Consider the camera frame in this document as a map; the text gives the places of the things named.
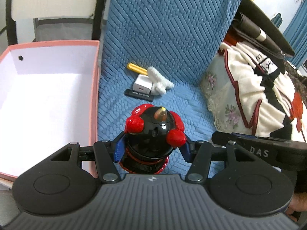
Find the person's hand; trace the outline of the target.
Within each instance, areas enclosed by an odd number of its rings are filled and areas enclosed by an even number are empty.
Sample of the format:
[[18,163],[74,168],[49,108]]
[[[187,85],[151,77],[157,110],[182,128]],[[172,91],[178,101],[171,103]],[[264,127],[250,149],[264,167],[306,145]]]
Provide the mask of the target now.
[[307,193],[294,193],[289,207],[286,210],[287,216],[297,222],[297,219],[292,214],[294,212],[304,211],[307,211]]

